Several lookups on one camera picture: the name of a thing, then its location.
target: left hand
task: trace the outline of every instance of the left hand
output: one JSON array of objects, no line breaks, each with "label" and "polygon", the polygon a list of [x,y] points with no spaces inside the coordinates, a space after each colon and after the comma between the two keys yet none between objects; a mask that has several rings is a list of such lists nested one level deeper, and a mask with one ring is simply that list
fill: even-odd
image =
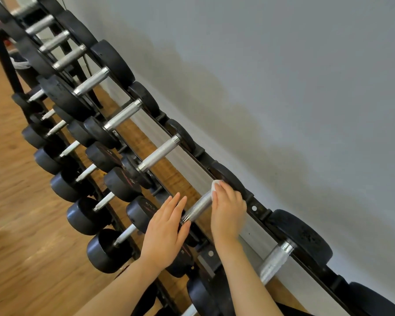
[{"label": "left hand", "polygon": [[180,193],[169,197],[149,222],[140,260],[155,266],[158,272],[167,268],[175,259],[189,234],[188,221],[178,231],[181,212],[187,202]]}]

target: white cloth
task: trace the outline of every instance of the white cloth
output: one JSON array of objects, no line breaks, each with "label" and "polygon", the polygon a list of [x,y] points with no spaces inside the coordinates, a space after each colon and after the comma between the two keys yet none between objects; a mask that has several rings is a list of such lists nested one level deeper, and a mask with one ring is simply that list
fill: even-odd
[{"label": "white cloth", "polygon": [[211,185],[211,198],[212,198],[212,192],[215,191],[215,184],[219,184],[219,182],[221,182],[221,180],[214,180],[212,182],[212,185]]}]

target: white wall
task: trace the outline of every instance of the white wall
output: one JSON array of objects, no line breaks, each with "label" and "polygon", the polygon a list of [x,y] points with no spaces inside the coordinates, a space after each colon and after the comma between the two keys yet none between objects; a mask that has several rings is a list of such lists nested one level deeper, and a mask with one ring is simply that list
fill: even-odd
[{"label": "white wall", "polygon": [[335,272],[395,302],[395,0],[64,1]]}]

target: dumbbell rack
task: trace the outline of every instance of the dumbbell rack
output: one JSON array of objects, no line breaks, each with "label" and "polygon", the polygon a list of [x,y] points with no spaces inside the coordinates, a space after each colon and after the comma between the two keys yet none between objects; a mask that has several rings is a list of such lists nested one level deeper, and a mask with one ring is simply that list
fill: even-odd
[{"label": "dumbbell rack", "polygon": [[[57,25],[55,25],[53,28],[51,28],[51,30],[54,35],[57,35],[58,33],[61,32],[61,29]],[[5,47],[4,40],[6,38],[7,38],[7,35],[0,28],[0,62],[3,66],[3,69],[5,70],[5,73],[7,75],[7,78],[9,79],[12,89],[15,92],[23,92],[23,89],[22,89],[22,86],[19,82],[17,73],[16,73],[15,69],[13,68],[11,59],[10,59],[7,49]],[[70,50],[71,50],[70,45],[67,42],[66,42],[66,44],[64,44],[62,46],[62,49],[65,54],[70,52]],[[83,81],[86,79],[86,76],[83,73],[83,70],[80,67],[78,62],[76,62],[73,65],[73,71],[71,71],[70,74],[72,76],[76,75],[80,81]],[[93,91],[91,91],[91,93],[90,93],[90,98],[96,104],[96,106],[98,106],[99,108],[102,107],[100,105],[100,102],[96,98],[95,94],[93,93]],[[30,118],[27,115],[25,115],[25,116],[26,116],[27,121],[29,123],[31,123]],[[163,111],[160,111],[160,115],[157,117],[152,117],[151,115],[149,115],[149,117],[151,117],[153,119],[153,121],[155,121],[167,134],[170,134],[169,131],[165,128],[165,124],[170,118]],[[97,118],[100,118],[101,121],[106,120],[106,117],[104,117],[102,115],[102,113],[100,113]],[[122,146],[118,150],[118,152],[122,156],[129,155],[129,156],[134,157],[138,161],[141,161],[139,156],[130,148],[130,146],[127,144],[127,142],[124,140],[124,138],[116,131],[114,131],[114,133],[119,138],[119,140],[121,142],[121,146]],[[61,138],[67,143],[67,140],[63,135],[61,135]],[[216,177],[210,172],[211,165],[215,160],[208,153],[206,153],[206,151],[203,147],[196,144],[196,149],[193,153],[189,153],[184,148],[183,148],[183,150],[198,165],[200,165],[200,167],[203,168],[205,170],[205,172],[211,178],[216,179]],[[81,169],[84,170],[85,167],[79,158],[77,158],[77,161],[79,162]],[[158,180],[158,178],[152,174],[151,171],[148,171],[148,173],[151,175],[151,179],[154,182],[154,186],[153,186],[153,188],[150,189],[150,192],[160,203],[163,203],[165,201],[165,199],[167,199],[167,197],[170,195],[170,193],[167,190],[167,188]],[[104,194],[99,189],[99,187],[96,185],[94,180],[92,180],[91,178],[88,178],[88,179],[95,187],[95,195],[94,196],[99,201],[100,199],[102,199]],[[277,242],[280,242],[280,240],[281,240],[280,235],[276,234],[274,229],[270,229],[269,226],[264,223],[266,218],[269,217],[269,215],[272,213],[272,211],[270,209],[264,207],[254,197],[254,194],[248,190],[246,190],[246,194],[243,195],[243,199],[246,201],[247,206],[248,206],[247,213],[265,230],[266,233],[268,233]],[[113,220],[112,220],[113,227],[118,231],[124,231],[126,228],[123,225],[123,223],[121,222],[121,219],[116,215],[114,209],[110,205],[107,205],[107,207],[113,217]],[[216,254],[215,247],[212,244],[210,238],[205,235],[205,233],[197,226],[196,223],[192,223],[192,226],[190,229],[190,234],[198,243],[198,245],[195,247],[195,249],[197,250],[200,257],[205,261],[205,263],[206,263],[205,268],[206,269],[209,268],[211,270],[211,272],[214,273],[219,267],[221,267],[221,261],[220,261],[218,255]],[[140,250],[138,249],[137,245],[135,244],[135,242],[132,240],[131,237],[129,237],[128,241],[133,248],[133,257],[135,259],[137,259],[140,256]],[[293,252],[291,254],[291,256],[350,315],[352,315],[352,316],[365,315],[354,304],[352,297],[350,297],[350,292],[351,292],[350,286],[342,276],[337,275],[329,267],[325,267],[325,268],[316,267],[315,264],[313,264],[304,255],[301,255],[299,252]],[[196,268],[194,268],[193,271],[190,270],[190,273],[197,272],[197,269],[199,267],[197,264],[195,264],[195,267]],[[160,301],[163,303],[163,305],[166,304],[166,305],[170,306],[175,312],[178,312],[175,304],[171,300],[170,296],[166,292],[163,285],[158,280],[156,281],[156,284],[159,289],[158,297],[159,297]],[[285,315],[295,315],[295,313],[291,310],[283,311],[283,312]]]}]

